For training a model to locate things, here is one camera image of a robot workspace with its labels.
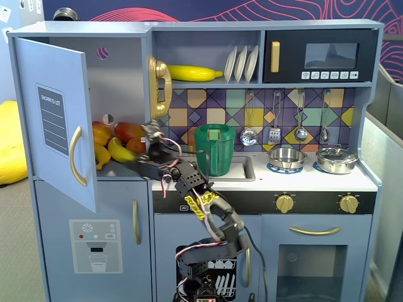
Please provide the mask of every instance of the sink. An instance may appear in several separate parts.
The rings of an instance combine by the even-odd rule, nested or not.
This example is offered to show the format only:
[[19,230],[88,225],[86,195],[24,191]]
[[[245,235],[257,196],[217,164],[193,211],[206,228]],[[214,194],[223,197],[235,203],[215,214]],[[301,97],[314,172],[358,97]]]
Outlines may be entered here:
[[[190,162],[196,161],[196,157],[182,157]],[[252,160],[248,156],[233,156],[231,167],[226,175],[218,177],[209,177],[211,181],[254,181]]]

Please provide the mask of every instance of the toy banana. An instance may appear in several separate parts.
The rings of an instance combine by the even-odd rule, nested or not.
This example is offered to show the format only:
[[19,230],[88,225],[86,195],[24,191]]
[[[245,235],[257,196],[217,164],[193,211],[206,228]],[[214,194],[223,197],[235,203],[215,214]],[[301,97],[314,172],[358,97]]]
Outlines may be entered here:
[[172,80],[207,82],[216,77],[222,77],[221,71],[215,71],[206,67],[168,65]]
[[122,141],[117,137],[109,141],[108,150],[112,158],[118,162],[136,160],[136,154],[122,146]]
[[100,145],[94,144],[95,149],[95,159],[98,161],[98,165],[96,165],[97,170],[101,170],[104,165],[106,165],[111,160],[111,154],[109,151]]

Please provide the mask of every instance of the toy kitchen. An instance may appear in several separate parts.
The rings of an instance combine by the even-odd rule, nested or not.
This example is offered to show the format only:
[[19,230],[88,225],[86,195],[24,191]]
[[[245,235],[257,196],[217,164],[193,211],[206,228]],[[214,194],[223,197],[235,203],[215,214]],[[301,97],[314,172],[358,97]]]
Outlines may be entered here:
[[361,138],[382,32],[314,20],[46,21],[8,33],[47,301],[191,301],[175,255],[207,229],[173,183],[121,163],[136,158],[128,142],[112,138],[98,168],[94,125],[119,137],[123,122],[157,120],[193,162],[199,128],[232,133],[230,170],[210,180],[265,272],[252,245],[210,261],[218,294],[363,302],[382,185]]

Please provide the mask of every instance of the pot lid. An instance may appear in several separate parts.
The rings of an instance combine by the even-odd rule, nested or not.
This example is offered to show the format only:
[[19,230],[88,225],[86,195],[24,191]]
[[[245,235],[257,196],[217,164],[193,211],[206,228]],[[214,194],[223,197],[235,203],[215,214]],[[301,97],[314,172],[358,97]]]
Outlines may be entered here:
[[333,162],[354,162],[358,160],[358,156],[353,152],[341,148],[324,148],[317,152],[317,156]]

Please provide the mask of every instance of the colorful tile backsplash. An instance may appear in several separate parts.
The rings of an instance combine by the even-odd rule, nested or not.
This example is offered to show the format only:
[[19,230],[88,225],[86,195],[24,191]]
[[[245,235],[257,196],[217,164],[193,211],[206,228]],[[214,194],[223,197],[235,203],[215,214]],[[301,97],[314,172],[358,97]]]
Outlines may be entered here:
[[[277,125],[281,129],[281,143],[268,145],[270,128],[274,125],[273,93],[281,92],[281,111]],[[194,145],[194,130],[206,123],[220,123],[236,130],[235,151],[269,151],[272,148],[295,148],[314,152],[327,144],[348,146],[353,118],[354,89],[331,89],[330,110],[326,117],[329,141],[320,140],[322,130],[323,89],[305,90],[305,110],[302,126],[308,131],[303,143],[294,137],[298,126],[298,89],[186,89],[174,90],[171,107],[159,122],[165,135],[186,149]],[[245,147],[240,134],[251,126],[258,134],[257,144]]]

